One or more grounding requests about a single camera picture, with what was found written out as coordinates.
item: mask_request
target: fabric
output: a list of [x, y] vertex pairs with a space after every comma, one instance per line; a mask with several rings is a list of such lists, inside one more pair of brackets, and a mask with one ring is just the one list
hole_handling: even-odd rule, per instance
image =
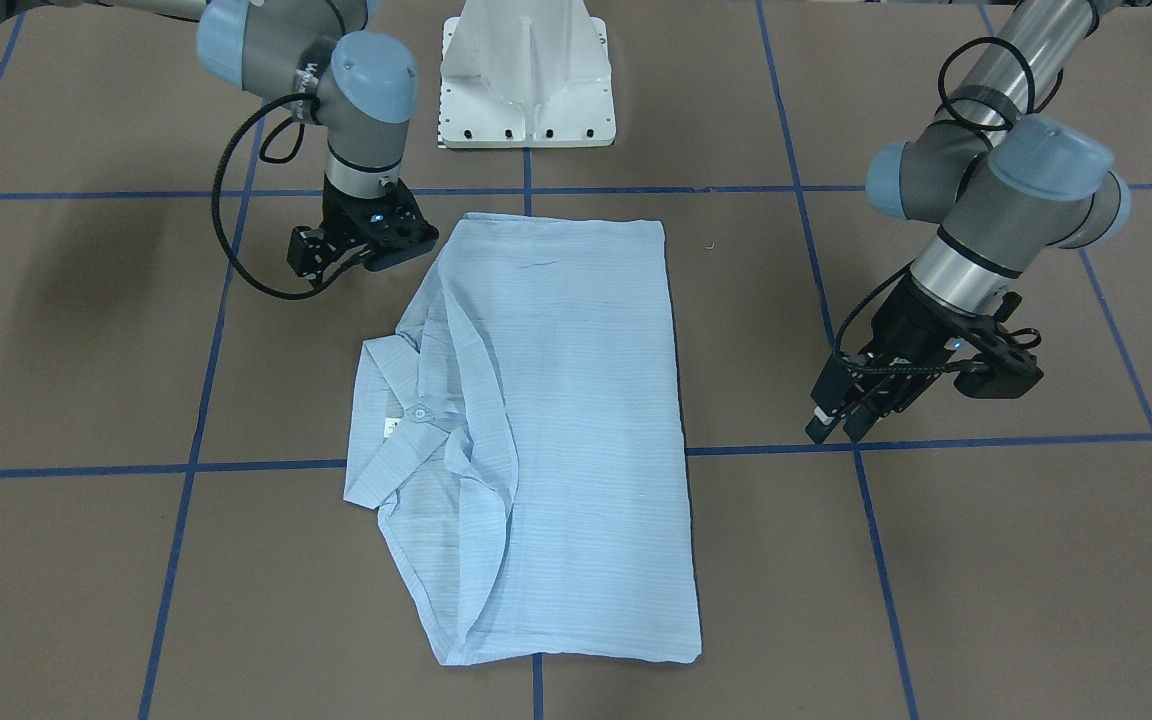
[[467, 215], [362, 348], [344, 497], [444, 665], [695, 660], [660, 223]]

